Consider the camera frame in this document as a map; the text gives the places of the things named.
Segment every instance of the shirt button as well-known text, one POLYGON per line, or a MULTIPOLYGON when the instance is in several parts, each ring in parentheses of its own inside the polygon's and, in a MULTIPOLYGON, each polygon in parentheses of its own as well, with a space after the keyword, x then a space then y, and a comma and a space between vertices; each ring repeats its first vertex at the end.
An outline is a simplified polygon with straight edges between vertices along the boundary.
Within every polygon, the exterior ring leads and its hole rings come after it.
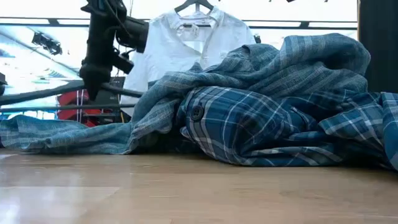
POLYGON ((205 109, 202 106, 194 106, 191 112, 191 119, 193 121, 200 121, 205 114, 205 109))

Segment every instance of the wooden floor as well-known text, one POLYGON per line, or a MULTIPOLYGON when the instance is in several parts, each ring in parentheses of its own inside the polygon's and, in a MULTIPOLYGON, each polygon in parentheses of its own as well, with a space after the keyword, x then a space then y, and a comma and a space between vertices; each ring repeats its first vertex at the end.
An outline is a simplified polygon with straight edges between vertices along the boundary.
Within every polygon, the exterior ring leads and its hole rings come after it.
POLYGON ((0 155, 0 223, 398 223, 398 175, 201 157, 0 155))

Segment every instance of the tripod leg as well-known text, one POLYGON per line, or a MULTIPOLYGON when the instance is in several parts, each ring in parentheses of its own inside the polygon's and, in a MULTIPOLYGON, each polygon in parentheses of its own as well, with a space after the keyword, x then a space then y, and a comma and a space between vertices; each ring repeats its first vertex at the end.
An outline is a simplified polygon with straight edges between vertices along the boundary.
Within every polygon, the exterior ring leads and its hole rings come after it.
POLYGON ((20 108, 0 108, 2 113, 13 113, 13 112, 23 112, 23 111, 47 111, 47 110, 91 110, 91 109, 111 109, 116 110, 120 108, 133 108, 135 104, 128 105, 68 105, 68 106, 28 106, 20 108))
POLYGON ((39 90, 29 93, 20 93, 13 95, 0 96, 0 106, 10 105, 14 103, 20 103, 28 100, 35 100, 39 98, 44 98, 48 96, 58 95, 62 93, 68 93, 70 91, 84 90, 85 85, 83 81, 68 83, 63 86, 56 87, 50 90, 39 90))
POLYGON ((111 93, 113 93, 115 95, 125 95, 125 96, 131 96, 131 97, 140 98, 142 96, 142 94, 143 94, 143 93, 138 92, 138 91, 132 91, 132 90, 127 90, 127 89, 115 87, 115 86, 110 85, 109 83, 103 83, 101 85, 101 88, 103 90, 111 92, 111 93))

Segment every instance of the red object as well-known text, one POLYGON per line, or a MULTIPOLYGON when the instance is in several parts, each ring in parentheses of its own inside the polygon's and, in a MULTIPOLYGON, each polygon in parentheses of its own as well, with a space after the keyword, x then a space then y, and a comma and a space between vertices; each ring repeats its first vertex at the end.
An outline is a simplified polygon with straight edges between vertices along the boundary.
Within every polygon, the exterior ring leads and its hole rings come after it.
POLYGON ((90 119, 87 119, 85 125, 86 125, 87 127, 89 127, 89 128, 92 128, 92 127, 97 126, 98 123, 96 123, 96 122, 94 122, 94 121, 92 121, 92 120, 90 120, 90 119))
MULTIPOLYGON (((66 106, 66 105, 70 105, 73 104, 75 105, 77 103, 77 99, 79 96, 79 101, 81 100, 81 90, 80 91, 73 91, 73 92, 69 92, 69 93, 64 93, 60 96, 57 97, 58 103, 61 106, 66 106)), ((88 101, 88 93, 87 91, 84 91, 83 93, 83 104, 84 102, 88 101)))
MULTIPOLYGON (((83 114, 101 114, 101 110, 83 110, 83 114)), ((61 110, 57 112, 58 119, 76 121, 78 110, 61 110)))

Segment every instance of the clothes hanger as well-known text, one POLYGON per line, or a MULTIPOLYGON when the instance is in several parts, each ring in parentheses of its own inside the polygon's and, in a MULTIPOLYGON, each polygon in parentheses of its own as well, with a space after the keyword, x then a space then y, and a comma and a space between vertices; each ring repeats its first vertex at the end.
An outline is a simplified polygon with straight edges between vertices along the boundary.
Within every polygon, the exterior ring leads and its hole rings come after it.
POLYGON ((211 5, 207 0, 186 0, 181 6, 176 7, 174 10, 175 12, 180 12, 193 4, 201 4, 210 10, 213 10, 214 8, 214 6, 211 5))

